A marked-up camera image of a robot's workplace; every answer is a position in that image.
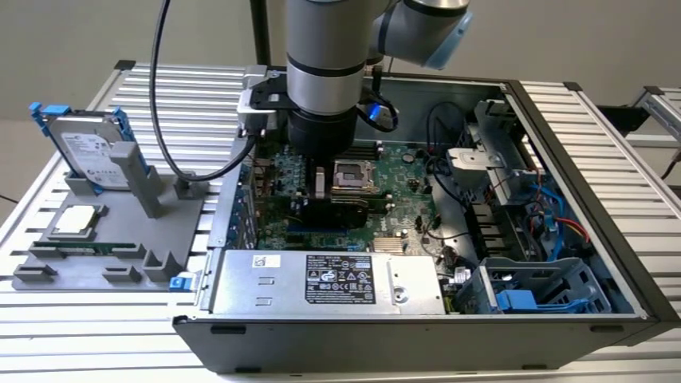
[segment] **blue plastic bracket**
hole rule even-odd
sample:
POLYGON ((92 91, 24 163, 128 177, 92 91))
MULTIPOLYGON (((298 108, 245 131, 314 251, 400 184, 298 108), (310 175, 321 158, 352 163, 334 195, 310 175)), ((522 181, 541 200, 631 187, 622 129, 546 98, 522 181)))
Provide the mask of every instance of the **blue plastic bracket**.
MULTIPOLYGON (((120 134, 122 135, 124 139, 128 141, 136 141, 134 134, 132 132, 132 128, 129 127, 128 114, 124 112, 124 110, 118 106, 112 111, 112 114, 113 114, 113 117, 116 118, 114 122, 118 123, 120 134)), ((141 162, 141 167, 145 170, 145 173, 149 174, 149 165, 146 165, 145 158, 141 154, 140 154, 140 162, 141 162)))
POLYGON ((42 120, 42 113, 40 113, 41 106, 42 106, 42 104, 40 102, 30 103, 30 105, 29 105, 30 118, 33 119, 34 123, 38 125, 42 135, 45 137, 49 137, 50 130, 46 128, 45 120, 42 120))
POLYGON ((64 116, 70 112, 70 106, 68 105, 46 105, 42 109, 45 116, 64 116))
POLYGON ((529 290, 504 290, 497 293, 498 308, 509 314, 513 313, 565 313, 578 314, 589 308, 587 299, 575 299, 568 304, 540 305, 529 290))
POLYGON ((188 277, 172 277, 168 284, 168 291, 170 292, 190 292, 193 279, 188 277))

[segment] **white wall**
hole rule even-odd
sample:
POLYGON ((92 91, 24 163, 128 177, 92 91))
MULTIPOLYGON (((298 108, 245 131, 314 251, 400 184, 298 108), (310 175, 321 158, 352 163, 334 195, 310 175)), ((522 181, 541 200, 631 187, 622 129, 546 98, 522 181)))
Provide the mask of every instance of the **white wall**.
MULTIPOLYGON (((1 0, 0 118, 32 101, 85 107, 118 59, 149 62, 160 0, 1 0)), ((256 60, 246 0, 176 0, 161 62, 256 60)))
MULTIPOLYGON (((33 121, 0 120, 0 194, 21 199, 54 152, 33 121)), ((13 203, 0 199, 0 225, 13 203)))

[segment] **capacitor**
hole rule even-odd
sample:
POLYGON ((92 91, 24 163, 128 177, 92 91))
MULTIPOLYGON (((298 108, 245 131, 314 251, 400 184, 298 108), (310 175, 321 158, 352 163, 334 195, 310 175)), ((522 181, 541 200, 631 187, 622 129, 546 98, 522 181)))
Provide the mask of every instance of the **capacitor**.
POLYGON ((421 184, 421 182, 416 178, 409 178, 406 180, 406 186, 409 187, 409 190, 412 192, 416 192, 418 190, 418 185, 420 184, 421 184))
POLYGON ((408 153, 405 155, 402 155, 402 162, 405 164, 413 164, 414 161, 416 161, 414 155, 408 154, 408 153))
POLYGON ((424 231, 424 219, 421 218, 420 215, 416 217, 414 220, 414 229, 417 233, 424 231))

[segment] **blue cable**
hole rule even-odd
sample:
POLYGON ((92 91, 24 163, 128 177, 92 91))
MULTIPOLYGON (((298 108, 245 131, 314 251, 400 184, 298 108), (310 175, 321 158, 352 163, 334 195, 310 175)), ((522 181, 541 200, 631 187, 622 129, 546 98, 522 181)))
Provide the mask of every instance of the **blue cable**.
MULTIPOLYGON (((557 207, 558 207, 558 211, 561 213, 560 216, 564 217, 565 216, 565 201, 562 200, 562 197, 558 196, 546 187, 541 186, 541 188, 540 188, 540 185, 537 185, 537 184, 532 184, 530 188, 533 188, 534 190, 540 190, 542 194, 548 195, 557 201, 557 207)), ((557 225, 557 243, 556 243, 556 246, 553 247, 552 255, 549 256, 549 259, 546 260, 548 262, 553 262, 557 260, 557 256, 561 254, 561 250, 562 250, 562 223, 558 223, 558 225, 557 225)))

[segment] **robotic arm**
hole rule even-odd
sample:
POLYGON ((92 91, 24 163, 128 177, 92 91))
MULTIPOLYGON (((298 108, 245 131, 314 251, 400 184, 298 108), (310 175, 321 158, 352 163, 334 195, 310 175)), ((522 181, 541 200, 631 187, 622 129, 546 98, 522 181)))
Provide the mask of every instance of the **robotic arm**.
POLYGON ((468 0, 288 0, 288 139, 330 158, 354 136, 366 63, 388 55, 442 69, 466 31, 468 0))

